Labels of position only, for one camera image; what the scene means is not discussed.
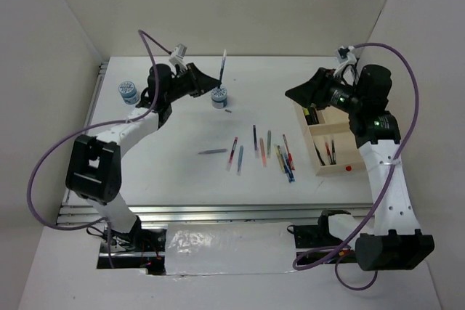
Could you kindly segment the blue clear-cap pen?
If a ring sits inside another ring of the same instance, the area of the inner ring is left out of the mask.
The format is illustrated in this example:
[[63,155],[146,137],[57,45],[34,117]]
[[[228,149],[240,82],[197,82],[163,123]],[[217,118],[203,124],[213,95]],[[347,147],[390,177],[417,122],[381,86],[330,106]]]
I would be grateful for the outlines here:
[[224,76],[226,59],[227,59],[227,50],[224,49],[223,55],[222,55],[222,61],[221,61],[221,65],[220,65],[220,70],[219,70],[219,85],[218,85],[218,87],[221,87],[221,85],[222,85],[222,79],[223,79],[223,76]]

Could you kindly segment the yellow highlighter marker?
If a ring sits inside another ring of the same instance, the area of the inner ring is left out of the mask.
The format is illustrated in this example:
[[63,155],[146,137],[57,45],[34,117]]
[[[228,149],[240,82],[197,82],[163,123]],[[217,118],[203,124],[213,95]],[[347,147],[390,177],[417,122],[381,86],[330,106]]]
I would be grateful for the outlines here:
[[313,107],[303,108],[303,112],[308,126],[319,124],[318,115]]

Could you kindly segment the red clear-cap pen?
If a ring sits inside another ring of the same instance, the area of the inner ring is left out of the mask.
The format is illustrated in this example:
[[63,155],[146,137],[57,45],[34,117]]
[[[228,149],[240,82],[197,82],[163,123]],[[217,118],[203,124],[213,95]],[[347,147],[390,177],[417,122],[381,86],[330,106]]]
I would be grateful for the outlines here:
[[332,160],[332,157],[331,157],[331,151],[330,151],[330,148],[329,148],[329,144],[327,142],[325,142],[325,151],[326,151],[326,155],[327,155],[327,158],[328,158],[328,164],[332,165],[333,160]]

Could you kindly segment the violet clear-cap pen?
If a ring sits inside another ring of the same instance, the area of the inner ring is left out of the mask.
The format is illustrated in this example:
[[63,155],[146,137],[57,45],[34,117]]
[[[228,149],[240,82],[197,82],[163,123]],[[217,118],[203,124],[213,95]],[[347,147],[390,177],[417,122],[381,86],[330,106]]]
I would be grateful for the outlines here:
[[256,135],[256,125],[253,125],[253,140],[254,140],[254,154],[255,158],[259,157],[259,150],[258,150],[258,142],[257,142],[257,135]]

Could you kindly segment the black clear-cap pen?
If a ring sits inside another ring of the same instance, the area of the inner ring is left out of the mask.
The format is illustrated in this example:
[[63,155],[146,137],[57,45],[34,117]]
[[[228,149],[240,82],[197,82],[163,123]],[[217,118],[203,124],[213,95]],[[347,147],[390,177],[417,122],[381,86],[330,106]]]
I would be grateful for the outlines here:
[[335,143],[334,140],[331,140],[331,157],[333,160],[333,165],[336,165],[336,149],[335,149]]

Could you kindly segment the magenta clear-cap pen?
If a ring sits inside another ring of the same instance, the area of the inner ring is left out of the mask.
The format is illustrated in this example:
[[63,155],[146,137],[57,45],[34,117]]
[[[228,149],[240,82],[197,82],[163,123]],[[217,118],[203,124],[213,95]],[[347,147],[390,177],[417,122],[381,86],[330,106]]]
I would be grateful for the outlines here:
[[236,150],[236,147],[237,147],[237,143],[238,143],[238,137],[236,136],[234,138],[234,141],[233,141],[233,144],[232,144],[232,147],[231,147],[231,151],[230,151],[229,158],[228,158],[228,161],[227,161],[226,171],[230,171],[230,169],[232,167],[233,158],[234,158],[235,150]]

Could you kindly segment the light blue clear pen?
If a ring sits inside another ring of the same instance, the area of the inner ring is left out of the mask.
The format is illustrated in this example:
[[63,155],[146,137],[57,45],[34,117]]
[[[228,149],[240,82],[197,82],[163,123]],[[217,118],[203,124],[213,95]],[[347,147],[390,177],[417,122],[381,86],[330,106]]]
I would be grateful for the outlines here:
[[239,154],[238,154],[238,162],[237,162],[237,171],[236,174],[240,176],[241,170],[242,170],[242,164],[243,164],[243,151],[244,147],[243,145],[240,146],[239,148]]

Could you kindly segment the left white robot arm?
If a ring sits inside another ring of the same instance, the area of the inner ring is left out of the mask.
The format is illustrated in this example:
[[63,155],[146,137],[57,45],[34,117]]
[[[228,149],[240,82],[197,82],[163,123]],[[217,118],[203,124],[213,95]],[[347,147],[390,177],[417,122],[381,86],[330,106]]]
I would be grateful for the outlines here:
[[112,235],[125,250],[137,250],[150,234],[121,196],[122,158],[167,122],[174,101],[187,95],[202,96],[218,86],[218,79],[202,73],[193,63],[176,71],[157,64],[149,69],[147,87],[128,120],[95,136],[76,137],[65,185],[107,219]]

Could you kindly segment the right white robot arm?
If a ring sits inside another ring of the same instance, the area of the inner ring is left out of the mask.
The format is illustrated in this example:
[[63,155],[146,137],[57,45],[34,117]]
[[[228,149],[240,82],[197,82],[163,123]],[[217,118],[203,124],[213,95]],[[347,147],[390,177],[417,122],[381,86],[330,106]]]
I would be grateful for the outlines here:
[[374,226],[358,229],[356,220],[340,213],[318,227],[317,237],[325,246],[345,241],[364,271],[411,270],[434,250],[433,237],[422,233],[411,206],[400,157],[408,138],[400,135],[387,110],[391,88],[387,68],[366,65],[352,85],[342,83],[335,70],[319,68],[310,80],[285,92],[302,107],[335,107],[348,115],[368,174],[373,198],[368,216]]

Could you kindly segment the beige divided organizer tray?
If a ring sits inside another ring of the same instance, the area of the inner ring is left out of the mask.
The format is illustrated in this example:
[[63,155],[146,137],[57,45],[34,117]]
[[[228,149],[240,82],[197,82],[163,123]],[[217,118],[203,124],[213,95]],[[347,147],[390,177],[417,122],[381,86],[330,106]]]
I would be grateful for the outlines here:
[[316,176],[353,174],[365,170],[346,113],[334,107],[312,112],[298,104],[294,104],[294,110]]

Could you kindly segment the olive green clear pen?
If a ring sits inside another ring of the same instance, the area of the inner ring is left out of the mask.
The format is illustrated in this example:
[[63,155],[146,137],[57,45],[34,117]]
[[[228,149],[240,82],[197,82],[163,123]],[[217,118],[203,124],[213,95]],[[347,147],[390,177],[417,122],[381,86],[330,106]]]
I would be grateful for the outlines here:
[[272,132],[271,130],[268,130],[267,131],[267,152],[266,152],[266,156],[267,158],[270,158],[271,156],[271,144],[272,143]]

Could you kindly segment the yellow clear pen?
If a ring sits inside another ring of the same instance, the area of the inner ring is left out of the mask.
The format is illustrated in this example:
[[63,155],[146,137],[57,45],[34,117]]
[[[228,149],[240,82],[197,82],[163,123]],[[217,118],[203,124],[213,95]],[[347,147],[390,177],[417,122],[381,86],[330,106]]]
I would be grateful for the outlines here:
[[274,148],[275,148],[275,153],[277,155],[277,158],[278,158],[278,162],[279,162],[279,165],[280,165],[280,169],[283,173],[287,173],[286,172],[286,166],[285,166],[285,163],[284,163],[284,159],[283,159],[283,156],[282,156],[282,153],[280,151],[280,147],[276,144],[274,144]]

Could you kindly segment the red gel pen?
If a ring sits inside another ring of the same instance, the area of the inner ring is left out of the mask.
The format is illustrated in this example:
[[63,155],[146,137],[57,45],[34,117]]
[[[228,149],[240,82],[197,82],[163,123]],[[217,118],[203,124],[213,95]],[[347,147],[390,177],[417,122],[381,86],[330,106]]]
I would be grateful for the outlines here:
[[288,156],[288,162],[289,162],[289,167],[292,171],[295,170],[294,168],[294,162],[293,162],[293,158],[292,158],[292,155],[291,155],[291,152],[289,150],[289,146],[288,146],[288,141],[287,141],[287,138],[286,138],[286,135],[283,134],[283,141],[284,141],[284,145],[285,145],[285,148],[286,148],[286,154]]

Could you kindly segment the left blue round jar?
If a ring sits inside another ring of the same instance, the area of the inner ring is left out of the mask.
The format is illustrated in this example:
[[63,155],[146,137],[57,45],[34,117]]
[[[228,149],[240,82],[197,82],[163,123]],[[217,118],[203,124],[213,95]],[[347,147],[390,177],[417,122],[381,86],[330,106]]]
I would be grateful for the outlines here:
[[121,98],[127,105],[135,105],[139,101],[137,87],[131,81],[124,81],[119,84],[118,91]]

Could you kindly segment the dark blue gel pen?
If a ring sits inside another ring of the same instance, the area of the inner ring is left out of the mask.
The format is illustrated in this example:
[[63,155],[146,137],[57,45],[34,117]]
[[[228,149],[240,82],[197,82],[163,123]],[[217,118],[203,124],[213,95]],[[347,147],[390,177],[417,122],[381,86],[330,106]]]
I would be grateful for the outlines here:
[[277,146],[277,149],[278,149],[278,154],[279,154],[279,158],[280,158],[281,164],[283,165],[284,173],[285,173],[285,175],[287,176],[288,182],[291,183],[291,182],[292,182],[292,180],[291,180],[291,175],[290,175],[290,173],[289,173],[288,167],[287,167],[287,165],[286,165],[285,159],[284,159],[284,157],[283,157],[283,153],[281,152],[281,149],[280,149],[280,146],[279,146],[279,145]]

